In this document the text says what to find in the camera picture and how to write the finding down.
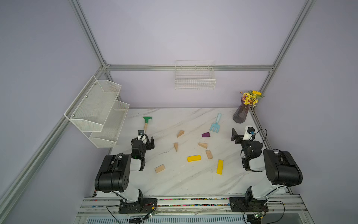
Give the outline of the wooden rectangular block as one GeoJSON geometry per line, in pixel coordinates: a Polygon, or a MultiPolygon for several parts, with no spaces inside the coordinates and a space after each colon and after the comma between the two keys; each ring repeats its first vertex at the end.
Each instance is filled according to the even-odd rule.
{"type": "Polygon", "coordinates": [[[213,155],[211,153],[210,150],[206,150],[206,155],[207,155],[207,158],[210,160],[210,159],[213,159],[213,155]]]}
{"type": "Polygon", "coordinates": [[[162,165],[160,165],[160,166],[155,168],[155,172],[160,173],[160,172],[164,171],[165,169],[166,169],[165,165],[162,164],[162,165]]]}

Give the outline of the purple block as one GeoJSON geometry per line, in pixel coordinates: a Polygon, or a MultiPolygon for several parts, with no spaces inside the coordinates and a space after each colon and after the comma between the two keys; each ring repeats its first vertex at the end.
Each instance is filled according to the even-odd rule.
{"type": "Polygon", "coordinates": [[[210,132],[206,132],[206,133],[203,133],[202,135],[202,138],[207,138],[207,137],[210,137],[210,132]]]}

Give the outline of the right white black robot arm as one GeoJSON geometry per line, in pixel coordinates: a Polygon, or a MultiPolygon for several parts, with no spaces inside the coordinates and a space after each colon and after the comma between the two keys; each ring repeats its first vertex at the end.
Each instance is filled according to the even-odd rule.
{"type": "Polygon", "coordinates": [[[231,140],[241,146],[241,162],[246,171],[261,173],[266,177],[255,186],[250,186],[241,197],[244,203],[264,202],[276,190],[300,185],[303,174],[288,151],[264,149],[263,141],[255,139],[258,131],[246,126],[244,134],[232,129],[231,140]]]}

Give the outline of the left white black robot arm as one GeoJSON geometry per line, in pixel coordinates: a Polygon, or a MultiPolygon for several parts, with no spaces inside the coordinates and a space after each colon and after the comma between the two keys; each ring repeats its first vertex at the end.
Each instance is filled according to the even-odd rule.
{"type": "Polygon", "coordinates": [[[142,201],[141,190],[130,185],[130,173],[144,170],[145,154],[154,148],[154,138],[143,134],[131,140],[131,154],[105,156],[95,179],[95,190],[115,193],[126,203],[142,201]]]}

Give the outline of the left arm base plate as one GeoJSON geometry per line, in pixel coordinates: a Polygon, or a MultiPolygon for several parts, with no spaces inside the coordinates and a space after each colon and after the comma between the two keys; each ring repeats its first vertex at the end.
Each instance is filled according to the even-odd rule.
{"type": "Polygon", "coordinates": [[[157,204],[157,198],[143,198],[134,203],[121,200],[118,212],[119,214],[147,214],[153,211],[153,208],[156,208],[157,204]]]}

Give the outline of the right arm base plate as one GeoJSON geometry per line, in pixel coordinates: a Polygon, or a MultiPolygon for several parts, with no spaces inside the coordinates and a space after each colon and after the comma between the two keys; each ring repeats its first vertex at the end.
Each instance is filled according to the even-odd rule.
{"type": "Polygon", "coordinates": [[[244,197],[230,197],[229,205],[232,212],[268,212],[266,201],[245,199],[244,197]]]}

